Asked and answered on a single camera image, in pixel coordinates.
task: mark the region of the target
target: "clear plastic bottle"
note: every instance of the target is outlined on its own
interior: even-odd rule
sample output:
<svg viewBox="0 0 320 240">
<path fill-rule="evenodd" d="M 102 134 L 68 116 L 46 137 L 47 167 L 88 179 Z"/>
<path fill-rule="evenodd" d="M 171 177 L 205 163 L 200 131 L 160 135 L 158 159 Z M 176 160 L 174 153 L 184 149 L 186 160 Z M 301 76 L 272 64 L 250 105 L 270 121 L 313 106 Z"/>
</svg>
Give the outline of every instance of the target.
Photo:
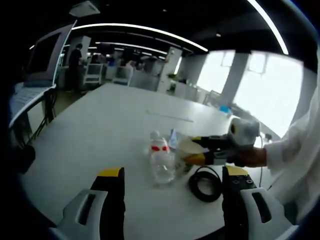
<svg viewBox="0 0 320 240">
<path fill-rule="evenodd" d="M 151 171 L 157 184 L 168 184 L 176 176 L 175 158 L 166 151 L 156 151 L 150 158 Z"/>
<path fill-rule="evenodd" d="M 162 152 L 165 151 L 167 153 L 170 152 L 167 141 L 160 137 L 160 133 L 158 131 L 152 131 L 150 133 L 151 144 L 150 144 L 150 153 Z"/>
<path fill-rule="evenodd" d="M 154 181 L 157 184 L 167 184 L 176 175 L 175 158 L 170 153 L 167 141 L 160 137 L 158 131 L 150 133 L 150 165 Z"/>
</svg>

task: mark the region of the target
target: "office chair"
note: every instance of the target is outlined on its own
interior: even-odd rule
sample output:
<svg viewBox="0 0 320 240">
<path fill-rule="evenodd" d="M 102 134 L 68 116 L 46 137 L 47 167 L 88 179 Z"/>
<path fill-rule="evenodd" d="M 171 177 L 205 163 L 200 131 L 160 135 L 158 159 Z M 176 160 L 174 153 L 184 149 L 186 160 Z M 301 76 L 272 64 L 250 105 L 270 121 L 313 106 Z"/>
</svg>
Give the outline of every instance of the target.
<svg viewBox="0 0 320 240">
<path fill-rule="evenodd" d="M 187 84 L 177 82 L 175 85 L 174 96 L 189 101 L 197 101 L 198 89 L 196 87 L 188 86 Z"/>
<path fill-rule="evenodd" d="M 85 84 L 101 84 L 103 64 L 88 64 L 83 77 Z"/>
<path fill-rule="evenodd" d="M 116 68 L 115 77 L 112 79 L 112 83 L 129 86 L 132 76 L 133 69 L 124 66 L 119 66 Z"/>
</svg>

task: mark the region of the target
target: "ceiling light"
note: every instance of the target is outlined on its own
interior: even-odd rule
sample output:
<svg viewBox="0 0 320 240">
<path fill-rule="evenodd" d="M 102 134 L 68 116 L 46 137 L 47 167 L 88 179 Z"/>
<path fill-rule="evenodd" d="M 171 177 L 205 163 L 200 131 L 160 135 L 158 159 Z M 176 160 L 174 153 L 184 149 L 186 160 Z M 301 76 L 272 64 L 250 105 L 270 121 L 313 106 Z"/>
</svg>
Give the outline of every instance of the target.
<svg viewBox="0 0 320 240">
<path fill-rule="evenodd" d="M 178 36 L 178 35 L 175 35 L 173 33 L 170 33 L 170 32 L 167 32 L 167 31 L 162 31 L 162 30 L 159 30 L 159 29 L 155 29 L 155 28 L 152 28 L 152 27 L 147 27 L 147 26 L 140 26 L 140 25 L 134 25 L 134 24 L 127 24 L 127 23 L 95 23 L 95 24 L 88 24 L 88 25 L 82 25 L 82 26 L 76 26 L 76 27 L 73 27 L 72 30 L 76 30 L 76 29 L 83 29 L 83 28 L 91 28 L 91 27 L 103 27 L 103 26 L 117 26 L 117 27 L 129 27 L 129 28 L 137 28 L 137 29 L 144 29 L 144 30 L 148 30 L 148 31 L 153 31 L 153 32 L 157 32 L 157 33 L 160 33 L 160 34 L 164 34 L 164 35 L 167 35 L 167 36 L 170 36 L 172 38 L 176 38 L 176 39 L 179 39 L 181 41 L 184 41 L 188 44 L 191 44 L 205 52 L 208 52 L 208 49 L 206 49 L 205 47 L 203 46 L 200 46 L 199 44 L 193 42 L 193 41 L 190 41 L 188 39 L 185 39 L 181 36 Z"/>
<path fill-rule="evenodd" d="M 269 28 L 273 32 L 275 38 L 277 39 L 283 54 L 288 55 L 288 49 L 286 47 L 286 44 L 280 35 L 280 32 L 278 31 L 276 25 L 274 22 L 271 20 L 271 18 L 268 16 L 266 11 L 259 5 L 259 3 L 256 2 L 256 0 L 247 0 L 254 8 L 257 10 L 257 12 L 261 15 L 261 17 L 265 20 L 265 22 L 268 24 Z"/>
<path fill-rule="evenodd" d="M 146 50 L 150 50 L 150 51 L 157 52 L 157 53 L 161 53 L 161 54 L 165 54 L 165 55 L 168 54 L 168 53 L 165 52 L 165 51 L 160 51 L 160 50 L 153 49 L 153 48 L 146 47 L 146 46 L 138 46 L 138 45 L 127 44 L 127 43 L 120 43 L 120 42 L 101 42 L 101 44 L 122 45 L 122 46 L 128 46 L 128 47 L 138 48 L 138 49 L 146 49 Z"/>
</svg>

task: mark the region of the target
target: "black ceiling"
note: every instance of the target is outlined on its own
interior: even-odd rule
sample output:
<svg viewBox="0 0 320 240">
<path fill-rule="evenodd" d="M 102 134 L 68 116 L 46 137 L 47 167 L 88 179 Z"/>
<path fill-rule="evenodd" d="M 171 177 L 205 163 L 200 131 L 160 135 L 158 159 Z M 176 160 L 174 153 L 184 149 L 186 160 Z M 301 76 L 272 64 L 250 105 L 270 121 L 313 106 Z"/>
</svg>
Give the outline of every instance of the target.
<svg viewBox="0 0 320 240">
<path fill-rule="evenodd" d="M 19 43 L 21 51 L 26 53 L 39 37 L 57 27 L 75 20 L 69 15 L 72 5 L 81 0 L 38 1 L 19 3 L 17 16 L 20 32 L 16 35 L 23 42 Z M 78 19 L 77 26 L 96 23 L 135 24 L 167 31 L 213 50 L 236 49 L 237 51 L 267 51 L 282 53 L 282 50 L 270 31 L 268 25 L 246 0 L 195 1 L 173 3 L 165 1 L 103 1 L 97 3 L 101 14 Z M 308 68 L 316 69 L 317 58 L 315 41 L 309 36 L 295 15 L 280 0 L 258 0 L 279 29 L 288 48 L 289 55 L 305 62 Z M 319 27 L 317 6 L 295 1 L 308 18 Z M 117 42 L 145 46 L 167 51 L 169 44 L 163 41 L 133 35 L 141 34 L 174 43 L 186 48 L 184 54 L 204 54 L 199 48 L 157 32 L 131 27 L 105 26 L 77 29 L 71 32 L 71 38 L 86 35 L 95 42 Z"/>
</svg>

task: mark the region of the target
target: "bright window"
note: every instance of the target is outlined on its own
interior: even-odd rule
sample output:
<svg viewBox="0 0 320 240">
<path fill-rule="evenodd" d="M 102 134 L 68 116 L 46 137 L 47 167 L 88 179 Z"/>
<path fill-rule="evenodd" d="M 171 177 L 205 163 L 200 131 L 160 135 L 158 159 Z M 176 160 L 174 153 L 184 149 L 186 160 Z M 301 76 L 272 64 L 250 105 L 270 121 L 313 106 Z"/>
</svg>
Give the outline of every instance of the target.
<svg viewBox="0 0 320 240">
<path fill-rule="evenodd" d="M 263 59 L 266 65 L 261 71 Z M 250 67 L 245 71 L 234 102 L 283 137 L 298 105 L 303 63 L 284 55 L 264 53 L 264 57 L 251 57 L 249 66 L 256 71 Z"/>
<path fill-rule="evenodd" d="M 234 57 L 234 50 L 210 52 L 205 59 L 197 85 L 209 92 L 213 90 L 221 94 Z"/>
<path fill-rule="evenodd" d="M 253 52 L 250 55 L 249 70 L 262 74 L 265 69 L 267 55 L 263 52 Z"/>
</svg>

